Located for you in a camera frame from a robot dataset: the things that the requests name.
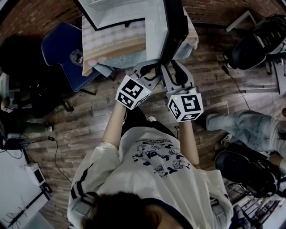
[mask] blue jeans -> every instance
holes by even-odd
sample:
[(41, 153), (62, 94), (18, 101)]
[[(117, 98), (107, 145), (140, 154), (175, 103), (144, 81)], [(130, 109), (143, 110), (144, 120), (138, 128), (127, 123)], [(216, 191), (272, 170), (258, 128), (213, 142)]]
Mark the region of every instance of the blue jeans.
[(209, 131), (224, 130), (256, 151), (268, 151), (271, 134), (269, 115), (252, 110), (238, 111), (233, 114), (209, 114), (206, 128)]

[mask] plaid fabric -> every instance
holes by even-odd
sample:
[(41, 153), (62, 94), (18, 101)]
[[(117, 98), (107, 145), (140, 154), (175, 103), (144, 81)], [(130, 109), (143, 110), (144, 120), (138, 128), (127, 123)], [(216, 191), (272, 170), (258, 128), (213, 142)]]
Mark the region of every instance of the plaid fabric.
[[(198, 35), (188, 17), (189, 35), (181, 47), (197, 48)], [(99, 61), (118, 58), (130, 53), (146, 50), (145, 21), (113, 26), (95, 31), (88, 20), (82, 19), (82, 43), (84, 53), (83, 75), (88, 76)]]

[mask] blue chair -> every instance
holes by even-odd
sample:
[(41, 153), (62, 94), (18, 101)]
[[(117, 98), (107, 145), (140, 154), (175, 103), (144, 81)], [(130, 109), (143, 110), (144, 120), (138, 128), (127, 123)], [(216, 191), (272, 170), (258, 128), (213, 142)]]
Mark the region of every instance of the blue chair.
[(63, 67), (71, 89), (74, 92), (82, 91), (91, 95), (96, 93), (84, 90), (86, 86), (100, 72), (93, 69), (89, 76), (82, 75), (82, 67), (72, 63), (70, 53), (75, 50), (82, 51), (81, 30), (68, 23), (60, 23), (48, 34), (41, 43), (44, 60), (47, 65), (60, 64)]

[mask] white marker cube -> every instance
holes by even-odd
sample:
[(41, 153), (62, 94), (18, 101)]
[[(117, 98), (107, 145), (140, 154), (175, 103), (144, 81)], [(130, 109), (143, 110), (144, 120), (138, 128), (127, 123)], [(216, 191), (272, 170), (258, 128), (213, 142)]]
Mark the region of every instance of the white marker cube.
[(201, 94), (172, 95), (168, 108), (177, 122), (196, 120), (204, 111)]
[(133, 110), (143, 103), (151, 93), (149, 88), (126, 75), (117, 90), (115, 99)]

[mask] checkered tablecloth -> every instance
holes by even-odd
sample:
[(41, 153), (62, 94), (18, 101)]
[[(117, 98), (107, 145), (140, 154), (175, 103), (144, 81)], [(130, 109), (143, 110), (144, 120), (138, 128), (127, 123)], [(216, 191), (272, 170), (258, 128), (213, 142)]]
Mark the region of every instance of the checkered tablecloth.
[[(174, 59), (187, 58), (198, 46), (197, 32), (188, 17), (189, 35), (182, 43)], [(88, 76), (97, 63), (117, 68), (129, 68), (146, 61), (145, 21), (113, 26), (95, 31), (88, 20), (82, 20), (83, 75)]]

